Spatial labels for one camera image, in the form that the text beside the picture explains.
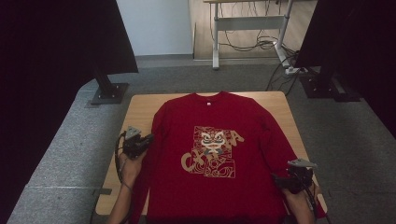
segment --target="black curtain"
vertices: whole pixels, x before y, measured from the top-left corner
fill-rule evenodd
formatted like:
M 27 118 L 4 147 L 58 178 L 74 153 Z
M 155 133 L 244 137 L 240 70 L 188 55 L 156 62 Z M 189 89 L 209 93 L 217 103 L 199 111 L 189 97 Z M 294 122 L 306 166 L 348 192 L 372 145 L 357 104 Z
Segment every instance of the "black curtain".
M 137 72 L 116 0 L 0 3 L 0 223 L 61 126 L 80 87 Z
M 359 1 L 357 19 L 338 55 L 338 71 L 396 137 L 393 10 L 385 2 Z

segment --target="gray carpet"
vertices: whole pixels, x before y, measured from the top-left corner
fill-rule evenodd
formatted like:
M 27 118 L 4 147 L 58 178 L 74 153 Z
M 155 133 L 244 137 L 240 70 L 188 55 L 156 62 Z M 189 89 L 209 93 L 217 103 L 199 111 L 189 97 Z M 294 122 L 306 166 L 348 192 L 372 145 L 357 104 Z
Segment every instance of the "gray carpet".
M 115 140 L 133 95 L 173 92 L 265 91 L 276 65 L 140 68 L 109 76 L 130 86 L 120 105 L 87 106 L 95 80 L 75 102 L 25 187 L 8 223 L 104 223 L 93 216 Z M 269 90 L 287 92 L 293 79 L 273 78 Z M 307 99 L 297 80 L 287 96 L 291 112 L 337 223 L 394 223 L 396 141 L 363 99 L 336 103 Z

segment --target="black panel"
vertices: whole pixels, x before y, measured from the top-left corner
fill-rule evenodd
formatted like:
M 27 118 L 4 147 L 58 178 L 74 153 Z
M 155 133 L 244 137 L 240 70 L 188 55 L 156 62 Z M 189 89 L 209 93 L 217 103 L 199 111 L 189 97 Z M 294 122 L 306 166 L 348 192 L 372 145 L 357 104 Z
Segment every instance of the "black panel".
M 325 68 L 317 76 L 323 85 L 338 72 L 396 136 L 392 10 L 378 1 L 318 0 L 294 66 Z
M 137 72 L 115 0 L 0 3 L 0 223 L 61 126 L 79 88 L 104 75 Z

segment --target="wall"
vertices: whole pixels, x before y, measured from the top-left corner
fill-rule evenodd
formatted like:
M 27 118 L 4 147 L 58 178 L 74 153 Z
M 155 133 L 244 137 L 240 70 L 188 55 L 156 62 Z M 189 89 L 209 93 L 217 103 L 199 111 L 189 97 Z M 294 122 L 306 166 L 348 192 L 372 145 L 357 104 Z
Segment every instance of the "wall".
M 192 54 L 189 1 L 117 3 L 134 55 Z

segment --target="printed graphic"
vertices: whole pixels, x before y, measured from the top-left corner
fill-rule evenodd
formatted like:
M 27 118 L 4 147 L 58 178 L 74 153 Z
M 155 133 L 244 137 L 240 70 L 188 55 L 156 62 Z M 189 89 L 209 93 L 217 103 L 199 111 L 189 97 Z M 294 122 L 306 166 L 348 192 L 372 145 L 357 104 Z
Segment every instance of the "printed graphic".
M 236 131 L 194 127 L 191 152 L 181 157 L 181 166 L 191 174 L 235 178 L 233 147 L 245 139 Z

